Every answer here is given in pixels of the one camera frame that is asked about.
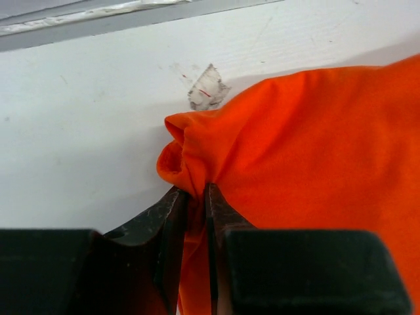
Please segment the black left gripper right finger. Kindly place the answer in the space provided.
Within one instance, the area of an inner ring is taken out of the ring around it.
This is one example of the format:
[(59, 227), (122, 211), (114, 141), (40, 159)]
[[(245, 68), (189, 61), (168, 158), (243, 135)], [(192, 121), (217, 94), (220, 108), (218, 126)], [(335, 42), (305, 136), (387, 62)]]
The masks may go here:
[(256, 227), (227, 202), (216, 184), (206, 185), (204, 197), (211, 313), (233, 314), (227, 236), (232, 231), (254, 230)]

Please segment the orange t shirt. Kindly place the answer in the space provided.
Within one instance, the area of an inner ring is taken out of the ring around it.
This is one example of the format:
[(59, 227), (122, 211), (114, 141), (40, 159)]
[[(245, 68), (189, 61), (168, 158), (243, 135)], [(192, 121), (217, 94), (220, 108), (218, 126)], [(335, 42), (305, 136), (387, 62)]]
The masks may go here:
[(259, 228), (377, 233), (419, 304), (419, 57), (265, 79), (218, 110), (170, 115), (157, 173), (192, 196), (182, 314), (209, 314), (205, 185)]

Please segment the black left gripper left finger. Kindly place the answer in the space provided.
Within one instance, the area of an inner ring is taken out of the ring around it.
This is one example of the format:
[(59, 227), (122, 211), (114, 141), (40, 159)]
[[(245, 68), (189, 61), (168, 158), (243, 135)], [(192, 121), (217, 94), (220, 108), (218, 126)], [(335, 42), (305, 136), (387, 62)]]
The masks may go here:
[(176, 314), (188, 193), (172, 187), (157, 203), (97, 236), (94, 314)]

